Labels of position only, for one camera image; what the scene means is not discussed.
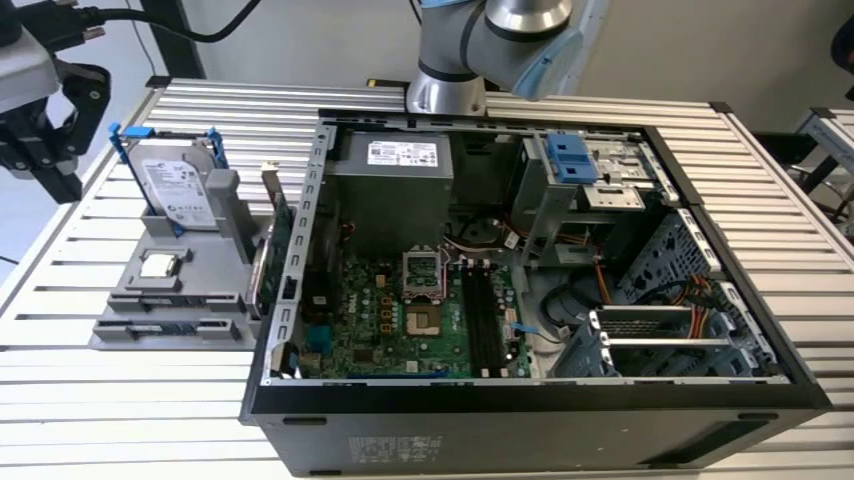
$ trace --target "black power cord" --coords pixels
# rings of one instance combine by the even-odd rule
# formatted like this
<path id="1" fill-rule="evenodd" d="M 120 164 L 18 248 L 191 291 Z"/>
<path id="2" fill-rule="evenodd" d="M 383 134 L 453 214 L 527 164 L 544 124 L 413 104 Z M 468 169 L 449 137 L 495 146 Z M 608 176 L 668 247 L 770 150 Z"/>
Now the black power cord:
<path id="1" fill-rule="evenodd" d="M 415 0 L 409 0 L 409 8 L 412 9 L 412 15 L 415 15 L 415 20 L 417 20 L 417 24 L 421 24 L 421 16 L 417 14 L 417 8 L 415 7 Z"/>
<path id="2" fill-rule="evenodd" d="M 124 0 L 124 4 L 131 8 L 131 0 Z M 139 34 L 139 28 L 136 28 L 136 22 L 131 22 L 131 27 L 133 27 L 133 34 L 136 35 L 136 40 L 139 41 L 139 46 L 143 49 L 143 53 L 145 54 L 145 58 L 148 59 L 148 65 L 151 66 L 151 74 L 157 75 L 157 69 L 155 68 L 155 61 L 151 59 L 151 54 L 148 53 L 148 48 L 145 47 L 145 42 L 143 42 L 143 36 Z"/>
<path id="3" fill-rule="evenodd" d="M 84 9 L 85 12 L 85 22 L 88 27 L 96 27 L 103 25 L 105 22 L 113 20 L 129 20 L 133 22 L 143 22 L 153 25 L 155 27 L 163 28 L 164 30 L 172 32 L 175 35 L 184 37 L 193 42 L 200 43 L 215 43 L 223 40 L 232 32 L 237 29 L 243 21 L 247 19 L 257 4 L 261 3 L 261 0 L 249 0 L 243 9 L 235 15 L 235 18 L 228 22 L 228 25 L 223 27 L 223 29 L 211 34 L 205 35 L 192 30 L 187 30 L 183 27 L 173 25 L 169 21 L 163 18 L 157 18 L 147 12 L 140 12 L 139 10 L 131 10 L 127 8 L 101 8 L 101 9 Z"/>

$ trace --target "motherboard chip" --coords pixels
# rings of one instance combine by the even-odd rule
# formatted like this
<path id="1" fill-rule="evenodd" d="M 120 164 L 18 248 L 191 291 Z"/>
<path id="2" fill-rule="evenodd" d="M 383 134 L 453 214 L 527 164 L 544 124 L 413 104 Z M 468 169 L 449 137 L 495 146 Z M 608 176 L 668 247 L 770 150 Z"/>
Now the motherboard chip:
<path id="1" fill-rule="evenodd" d="M 433 305 L 409 305 L 405 307 L 405 333 L 435 337 L 441 333 L 439 307 Z"/>
<path id="2" fill-rule="evenodd" d="M 373 350 L 357 348 L 352 351 L 352 361 L 355 363 L 373 363 Z"/>

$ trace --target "aluminum workbench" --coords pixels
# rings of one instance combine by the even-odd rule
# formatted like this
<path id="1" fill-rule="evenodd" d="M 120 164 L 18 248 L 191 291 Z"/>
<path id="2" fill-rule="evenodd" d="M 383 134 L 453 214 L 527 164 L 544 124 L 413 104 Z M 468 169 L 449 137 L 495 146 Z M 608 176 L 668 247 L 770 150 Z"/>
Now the aluminum workbench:
<path id="1" fill-rule="evenodd" d="M 295 200 L 325 107 L 397 111 L 403 91 L 175 80 L 148 92 L 124 123 L 187 132 L 215 123 L 240 195 L 264 213 L 259 166 L 279 162 Z M 490 94 L 488 109 L 496 117 L 659 127 L 827 391 L 832 413 L 715 464 L 702 480 L 854 478 L 854 250 L 740 122 L 704 103 L 567 97 L 532 104 Z M 260 430 L 236 420 L 251 352 L 87 350 L 143 233 L 144 204 L 109 150 L 84 184 L 85 198 L 60 207 L 0 291 L 0 345 L 9 347 L 0 353 L 0 466 L 9 467 L 0 478 L 285 478 Z M 595 476 L 635 475 L 648 472 Z"/>
<path id="2" fill-rule="evenodd" d="M 854 110 L 814 108 L 795 133 L 812 137 L 827 154 L 854 175 Z"/>

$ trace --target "black cable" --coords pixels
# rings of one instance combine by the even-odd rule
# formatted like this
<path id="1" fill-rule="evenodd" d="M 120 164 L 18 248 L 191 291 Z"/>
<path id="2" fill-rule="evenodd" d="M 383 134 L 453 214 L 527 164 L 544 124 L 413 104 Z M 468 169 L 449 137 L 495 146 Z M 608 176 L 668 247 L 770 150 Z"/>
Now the black cable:
<path id="1" fill-rule="evenodd" d="M 472 215 L 471 217 L 468 217 L 468 219 L 463 222 L 463 226 L 459 227 L 459 232 L 456 233 L 456 236 L 459 238 L 463 238 L 463 236 L 465 235 L 465 230 L 468 230 L 468 227 L 471 227 L 475 223 L 475 220 L 477 219 L 476 215 Z"/>
<path id="2" fill-rule="evenodd" d="M 554 338 L 548 338 L 546 335 L 543 335 L 539 332 L 536 332 L 534 335 L 536 335 L 539 338 L 546 340 L 548 343 L 552 343 L 555 345 L 563 345 L 563 342 L 560 340 L 555 340 Z"/>
<path id="3" fill-rule="evenodd" d="M 684 287 L 688 284 L 687 280 L 674 280 L 672 282 L 662 283 L 658 287 L 651 288 L 647 292 L 640 295 L 638 300 L 634 301 L 632 305 L 647 305 L 654 297 L 658 294 L 666 292 L 671 288 Z"/>
<path id="4" fill-rule="evenodd" d="M 848 206 L 851 205 L 851 202 L 854 202 L 854 188 L 851 189 L 851 191 L 848 192 L 848 196 L 843 199 L 843 201 L 839 203 L 839 206 L 836 207 L 836 209 L 832 212 L 832 215 L 830 216 L 830 221 L 835 223 L 835 221 L 839 219 L 839 217 L 843 215 L 844 210 L 848 208 Z"/>
<path id="5" fill-rule="evenodd" d="M 580 323 L 578 321 L 574 322 L 571 320 L 570 321 L 558 320 L 555 317 L 551 316 L 551 313 L 548 313 L 548 305 L 554 300 L 559 299 L 564 293 L 570 293 L 575 301 L 580 303 L 582 306 L 590 310 L 594 310 L 602 305 L 602 301 L 596 301 L 591 299 L 576 288 L 578 281 L 580 280 L 582 276 L 591 273 L 592 271 L 594 271 L 592 268 L 576 268 L 575 270 L 572 270 L 566 283 L 562 283 L 555 288 L 552 288 L 546 293 L 542 300 L 539 301 L 538 310 L 539 310 L 540 317 L 543 317 L 543 320 L 546 320 L 548 323 L 551 323 L 551 325 L 554 325 L 558 328 L 567 327 L 571 325 L 579 325 Z M 571 314 L 567 311 L 566 306 L 563 305 L 563 302 L 560 302 L 560 306 L 563 307 L 563 310 L 567 312 L 567 314 Z"/>
<path id="6" fill-rule="evenodd" d="M 124 4 L 128 6 L 128 9 L 133 8 L 131 6 L 131 0 L 124 0 Z M 143 47 L 143 53 L 145 54 L 145 58 L 148 59 L 148 65 L 151 66 L 151 75 L 157 76 L 155 61 L 151 59 L 148 48 L 145 48 L 145 42 L 143 42 L 143 36 L 139 34 L 139 28 L 136 28 L 136 22 L 131 22 L 131 27 L 133 28 L 133 34 L 136 35 L 136 40 L 139 40 L 139 46 Z"/>
<path id="7" fill-rule="evenodd" d="M 409 0 L 409 8 L 412 8 L 412 15 L 415 15 L 415 20 L 417 20 L 417 24 L 421 24 L 421 16 L 417 14 L 417 8 L 415 7 L 415 0 Z"/>
<path id="8" fill-rule="evenodd" d="M 196 33 L 192 30 L 187 30 L 183 27 L 172 25 L 169 21 L 155 17 L 148 12 L 140 12 L 139 10 L 131 10 L 127 8 L 99 9 L 96 17 L 101 23 L 109 22 L 112 20 L 144 22 L 153 25 L 155 27 L 168 30 L 175 35 L 179 35 L 185 39 L 192 40 L 193 42 L 215 43 L 228 37 L 228 35 L 231 35 L 231 33 L 237 29 L 245 18 L 252 13 L 252 10 L 255 10 L 255 7 L 257 7 L 259 3 L 261 3 L 261 0 L 249 0 L 243 9 L 237 12 L 237 15 L 235 15 L 235 18 L 231 20 L 231 22 L 228 22 L 228 25 L 225 25 L 219 32 L 211 35 Z"/>

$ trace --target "cable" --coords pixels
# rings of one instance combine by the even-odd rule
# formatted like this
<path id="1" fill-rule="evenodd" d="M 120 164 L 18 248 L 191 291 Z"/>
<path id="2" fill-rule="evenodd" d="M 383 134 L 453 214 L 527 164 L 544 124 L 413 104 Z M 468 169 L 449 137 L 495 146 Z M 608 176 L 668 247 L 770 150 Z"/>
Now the cable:
<path id="1" fill-rule="evenodd" d="M 688 328 L 688 338 L 694 338 L 695 329 L 696 329 L 696 307 L 691 305 L 691 327 Z"/>
<path id="2" fill-rule="evenodd" d="M 512 226 L 512 224 L 510 223 L 510 215 L 504 215 L 504 226 L 512 231 L 512 233 L 519 235 L 520 238 L 527 240 L 528 232 L 526 232 L 524 230 L 519 230 L 516 227 Z M 588 237 L 590 237 L 588 232 L 584 233 L 583 237 L 579 237 L 578 235 L 570 235 L 566 233 L 558 234 L 558 240 L 563 240 L 566 243 L 572 243 L 576 245 L 587 245 Z"/>
<path id="3" fill-rule="evenodd" d="M 555 317 L 552 317 L 551 314 L 548 313 L 548 305 L 555 299 L 560 298 L 564 293 L 568 293 L 572 296 L 572 299 L 578 303 L 580 303 L 582 306 L 588 310 L 594 310 L 599 308 L 599 306 L 603 303 L 602 300 L 595 300 L 590 298 L 576 288 L 576 284 L 582 277 L 582 274 L 587 275 L 588 273 L 592 273 L 592 269 L 590 267 L 576 268 L 575 270 L 572 270 L 572 272 L 570 272 L 570 277 L 566 283 L 562 283 L 560 285 L 554 287 L 546 293 L 546 295 L 543 295 L 543 298 L 539 301 L 538 311 L 539 311 L 540 317 L 543 317 L 543 320 L 546 320 L 548 323 L 551 323 L 551 325 L 554 325 L 558 328 L 567 327 L 570 325 L 579 325 L 580 323 L 576 318 L 572 318 L 572 320 L 576 320 L 576 321 L 572 321 L 572 320 L 560 321 Z M 572 316 L 571 312 L 567 311 L 566 306 L 563 305 L 563 302 L 560 302 L 560 306 L 563 310 L 567 312 L 567 314 Z"/>
<path id="4" fill-rule="evenodd" d="M 790 165 L 788 169 L 794 170 L 795 172 L 799 172 L 800 174 L 807 174 L 808 175 L 810 173 L 812 173 L 806 168 L 799 167 L 796 165 Z M 839 207 L 836 209 L 836 211 L 839 213 L 834 212 L 831 218 L 838 217 L 839 214 L 842 213 L 842 210 L 847 209 L 847 211 L 848 211 L 848 220 L 854 219 L 854 205 L 851 204 L 851 200 L 846 198 L 846 196 L 842 194 L 842 192 L 839 191 L 836 186 L 832 183 L 830 183 L 827 180 L 822 181 L 822 185 L 824 185 L 830 189 L 830 191 L 836 195 L 836 197 L 839 197 L 839 202 L 840 203 L 839 203 Z"/>
<path id="5" fill-rule="evenodd" d="M 417 14 L 417 8 L 415 7 L 415 0 L 409 0 L 409 8 L 412 9 L 412 15 L 415 15 L 415 20 L 417 20 L 417 24 L 420 25 L 421 16 Z"/>
<path id="6" fill-rule="evenodd" d="M 499 250 L 502 248 L 500 244 L 468 244 L 465 245 L 465 242 L 461 242 L 459 239 L 452 238 L 451 236 L 445 235 L 444 236 L 444 241 L 453 247 L 456 248 L 460 252 L 468 252 L 468 253 L 481 253 L 481 252 L 492 252 L 495 250 Z"/>
<path id="7" fill-rule="evenodd" d="M 594 259 L 592 268 L 596 271 L 596 283 L 599 285 L 599 295 L 602 296 L 602 303 L 608 305 L 611 303 L 611 294 L 608 293 L 608 287 L 604 284 L 604 276 L 602 275 L 602 265 L 599 260 Z"/>
<path id="8" fill-rule="evenodd" d="M 133 8 L 131 6 L 131 0 L 124 0 L 124 4 L 128 6 L 128 9 Z M 143 53 L 145 54 L 145 58 L 148 59 L 148 65 L 151 66 L 151 75 L 157 76 L 155 61 L 151 59 L 151 55 L 148 54 L 148 48 L 145 48 L 145 42 L 143 42 L 143 37 L 139 34 L 139 28 L 136 28 L 136 22 L 131 22 L 131 27 L 133 28 L 133 33 L 136 34 L 136 40 L 139 40 L 139 46 L 143 47 Z"/>
<path id="9" fill-rule="evenodd" d="M 703 319 L 699 321 L 699 327 L 696 328 L 696 338 L 703 338 L 703 331 L 706 330 L 706 322 L 708 321 L 708 317 L 711 317 L 711 310 L 706 310 Z"/>
<path id="10" fill-rule="evenodd" d="M 640 298 L 638 298 L 632 305 L 647 305 L 650 300 L 652 299 L 652 297 L 659 294 L 663 293 L 664 291 L 670 290 L 671 288 L 675 287 L 684 287 L 688 284 L 687 280 L 674 280 L 672 282 L 667 282 L 660 284 L 658 287 L 651 288 L 650 290 L 647 290 L 647 292 L 640 295 Z"/>
<path id="11" fill-rule="evenodd" d="M 99 9 L 95 18 L 100 20 L 100 24 L 104 22 L 109 22 L 113 20 L 129 20 L 132 22 L 144 22 L 148 23 L 164 30 L 168 30 L 175 35 L 184 37 L 193 42 L 200 43 L 215 43 L 223 40 L 232 32 L 237 29 L 245 18 L 249 16 L 257 4 L 261 3 L 261 0 L 249 0 L 243 7 L 243 9 L 235 15 L 235 18 L 228 22 L 228 25 L 223 27 L 223 29 L 209 35 L 203 33 L 193 32 L 183 27 L 172 25 L 167 20 L 155 17 L 148 12 L 140 12 L 139 10 L 131 10 L 127 8 L 103 8 Z"/>
<path id="12" fill-rule="evenodd" d="M 518 332 L 530 333 L 531 335 L 536 335 L 539 338 L 546 340 L 548 343 L 552 343 L 555 345 L 562 345 L 563 344 L 563 342 L 560 340 L 555 340 L 554 338 L 548 338 L 546 335 L 543 335 L 542 332 L 539 331 L 539 328 L 536 328 L 536 327 L 528 327 L 527 325 L 523 325 L 522 323 L 512 323 L 510 326 Z"/>

